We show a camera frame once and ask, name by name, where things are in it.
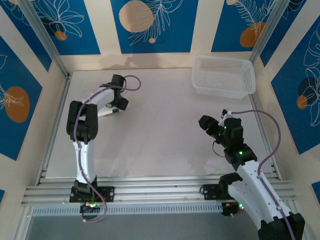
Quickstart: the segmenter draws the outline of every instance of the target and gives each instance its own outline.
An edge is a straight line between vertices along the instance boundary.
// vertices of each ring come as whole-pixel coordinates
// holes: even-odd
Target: mesh basket
[[[197,56],[192,85],[197,94],[242,99],[256,91],[254,67],[246,59]]]

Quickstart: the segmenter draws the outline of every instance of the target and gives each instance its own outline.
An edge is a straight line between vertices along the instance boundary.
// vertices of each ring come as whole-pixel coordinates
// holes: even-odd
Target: white plastic basket
[[[242,99],[256,91],[254,67],[246,59],[196,56],[192,85],[197,94]]]

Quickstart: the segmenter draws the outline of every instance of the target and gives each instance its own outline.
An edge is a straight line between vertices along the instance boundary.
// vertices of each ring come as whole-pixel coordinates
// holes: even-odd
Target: white table surface
[[[192,176],[234,172],[212,151],[214,139],[199,127],[202,115],[219,120],[223,109],[252,109],[249,97],[232,99],[196,94],[190,68],[76,71],[66,97],[47,169],[47,178],[75,178],[76,153],[66,133],[70,102],[82,101],[113,74],[135,75],[142,81],[138,91],[128,92],[124,112],[98,118],[94,165],[100,177]],[[128,78],[128,87],[138,83]],[[253,113],[237,115],[244,128],[244,142],[259,161],[267,152]],[[218,153],[223,148],[215,145]],[[269,161],[263,166],[271,173]]]

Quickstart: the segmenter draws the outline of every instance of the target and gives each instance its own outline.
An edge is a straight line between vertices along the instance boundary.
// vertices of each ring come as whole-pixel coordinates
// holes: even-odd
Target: purple cable
[[[274,123],[275,123],[275,125],[276,125],[276,128],[277,128],[277,130],[278,130],[278,142],[277,142],[274,150],[273,150],[265,159],[263,159],[262,162],[259,164],[257,173],[258,173],[258,176],[259,176],[259,179],[260,179],[262,185],[263,185],[264,188],[267,190],[267,192],[270,194],[270,197],[271,197],[272,200],[274,201],[275,205],[276,205],[277,207],[279,207],[280,204],[279,204],[278,200],[276,199],[276,197],[274,196],[274,194],[271,192],[271,190],[268,188],[266,182],[262,179],[262,177],[260,177],[262,165],[263,165],[269,158],[271,158],[271,157],[276,153],[276,151],[278,150],[278,148],[280,147],[280,142],[281,142],[281,130],[280,130],[279,123],[277,122],[277,120],[276,120],[271,114],[269,114],[269,113],[267,113],[266,111],[263,111],[263,110],[254,110],[254,109],[253,109],[253,110],[247,110],[247,111],[235,111],[235,112],[232,112],[232,114],[246,114],[246,113],[254,113],[254,112],[256,112],[256,113],[262,113],[262,114],[267,115],[269,118],[271,118],[271,119],[274,121]],[[288,219],[287,219],[284,211],[283,211],[282,209],[280,209],[279,211],[280,211],[280,213],[281,213],[281,215],[282,215],[282,217],[283,217],[283,219],[284,219],[284,221],[285,221],[286,226],[288,227],[288,230],[289,230],[289,232],[290,232],[290,236],[291,236],[292,240],[296,240],[296,237],[295,237],[295,235],[294,235],[294,231],[292,230],[292,228],[291,228],[291,226],[290,226],[290,223],[289,223],[289,221],[288,221]]]
[[[90,181],[88,180],[87,176],[85,175],[84,173],[84,169],[82,167],[82,164],[81,164],[81,144],[80,142],[78,141],[78,138],[77,138],[77,127],[78,127],[78,123],[79,123],[79,119],[80,119],[80,115],[81,115],[81,112],[82,110],[84,109],[85,105],[87,103],[89,103],[90,101],[92,101],[92,99],[94,99],[96,96],[98,96],[99,94],[103,93],[104,91],[108,90],[108,89],[121,89],[121,90],[127,90],[127,91],[137,91],[140,87],[141,87],[141,81],[140,79],[137,77],[137,76],[134,76],[134,75],[127,75],[125,76],[124,78],[128,78],[128,77],[133,77],[135,79],[138,80],[139,82],[139,86],[135,89],[130,89],[130,88],[126,88],[126,87],[121,87],[121,86],[109,86],[109,87],[105,87],[103,88],[101,91],[98,91],[96,92],[95,94],[93,94],[91,97],[89,97],[86,101],[84,101],[81,105],[81,107],[79,108],[79,111],[78,111],[78,114],[76,116],[76,119],[75,119],[75,123],[74,123],[74,129],[73,129],[73,138],[74,138],[74,141],[77,143],[78,145],[78,165],[79,165],[79,169],[81,171],[81,175],[82,177],[84,178],[84,180],[86,181],[86,183],[89,185],[89,187],[99,196],[99,198],[102,200],[103,202],[103,205],[104,205],[104,212],[103,212],[103,215],[100,216],[100,217],[96,217],[92,220],[87,220],[84,216],[84,212],[82,213],[81,217],[83,219],[84,222],[86,223],[96,223],[102,219],[104,219],[107,215],[107,211],[108,211],[108,208],[107,208],[107,202],[105,200],[105,198],[98,192],[98,190],[92,186],[92,184],[90,183]]]

